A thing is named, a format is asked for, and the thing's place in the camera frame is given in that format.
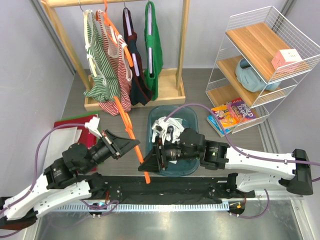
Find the orange plastic hanger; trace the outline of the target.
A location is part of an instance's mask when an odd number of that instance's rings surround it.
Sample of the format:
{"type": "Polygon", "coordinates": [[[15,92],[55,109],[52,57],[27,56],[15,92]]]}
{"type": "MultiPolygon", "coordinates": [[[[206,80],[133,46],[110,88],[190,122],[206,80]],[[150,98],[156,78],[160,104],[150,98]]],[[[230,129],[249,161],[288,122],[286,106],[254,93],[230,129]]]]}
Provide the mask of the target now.
{"type": "MultiPolygon", "coordinates": [[[[135,134],[134,134],[134,131],[133,131],[133,125],[132,125],[132,122],[131,122],[131,119],[130,119],[128,113],[125,112],[120,100],[116,96],[114,96],[113,98],[114,98],[114,101],[116,103],[116,106],[118,107],[118,110],[119,110],[120,116],[122,118],[122,121],[124,123],[125,131],[128,133],[129,137],[132,140],[136,140],[136,137],[135,137],[135,134]]],[[[139,160],[139,163],[141,165],[144,162],[141,149],[140,149],[140,147],[138,145],[136,145],[134,147],[134,149],[135,149],[136,156],[137,156],[137,158],[139,160]]]]}

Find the white navy-trimmed tank top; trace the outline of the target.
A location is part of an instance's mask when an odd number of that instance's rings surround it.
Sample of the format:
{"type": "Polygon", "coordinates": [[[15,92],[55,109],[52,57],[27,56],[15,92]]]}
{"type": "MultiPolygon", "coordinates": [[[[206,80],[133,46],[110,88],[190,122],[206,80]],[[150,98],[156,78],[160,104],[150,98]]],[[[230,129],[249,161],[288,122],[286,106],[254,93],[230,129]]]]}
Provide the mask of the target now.
{"type": "MultiPolygon", "coordinates": [[[[166,117],[164,116],[164,117],[160,117],[156,120],[164,120],[165,121],[165,119],[166,119],[166,117]]],[[[166,134],[166,139],[165,139],[164,144],[178,144],[180,146],[180,135],[185,130],[182,123],[179,121],[179,119],[171,118],[171,117],[169,117],[168,120],[165,122],[169,123],[169,126],[167,129],[167,134],[166,134]]],[[[153,145],[153,143],[157,143],[157,142],[160,142],[162,144],[162,140],[159,139],[158,136],[155,138],[155,142],[152,141],[152,137],[151,137],[151,142],[152,142],[152,145],[153,145]]]]}

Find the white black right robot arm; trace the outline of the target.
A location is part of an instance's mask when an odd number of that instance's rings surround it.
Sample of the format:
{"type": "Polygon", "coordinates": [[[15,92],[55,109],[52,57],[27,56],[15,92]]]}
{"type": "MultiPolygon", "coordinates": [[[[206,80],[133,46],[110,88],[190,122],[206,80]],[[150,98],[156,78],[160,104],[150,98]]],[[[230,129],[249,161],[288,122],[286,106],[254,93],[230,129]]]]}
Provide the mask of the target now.
{"type": "Polygon", "coordinates": [[[203,134],[186,128],[178,141],[155,138],[152,150],[138,167],[140,172],[164,173],[172,161],[199,161],[209,170],[248,170],[250,174],[230,173],[226,193],[233,198],[260,189],[286,189],[296,195],[314,193],[311,163],[305,150],[292,153],[267,153],[207,140],[203,134]]]}

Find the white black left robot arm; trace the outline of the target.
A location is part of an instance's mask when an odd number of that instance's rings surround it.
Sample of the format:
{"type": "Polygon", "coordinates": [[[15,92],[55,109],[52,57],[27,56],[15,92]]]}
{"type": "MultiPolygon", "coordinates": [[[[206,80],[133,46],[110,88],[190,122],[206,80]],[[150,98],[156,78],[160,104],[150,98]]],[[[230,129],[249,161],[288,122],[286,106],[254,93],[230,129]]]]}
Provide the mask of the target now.
{"type": "Polygon", "coordinates": [[[99,173],[88,173],[108,158],[118,160],[140,141],[119,137],[105,130],[92,147],[74,143],[49,165],[27,189],[12,197],[1,197],[2,230],[20,231],[51,210],[76,200],[102,199],[108,185],[99,173]]]}

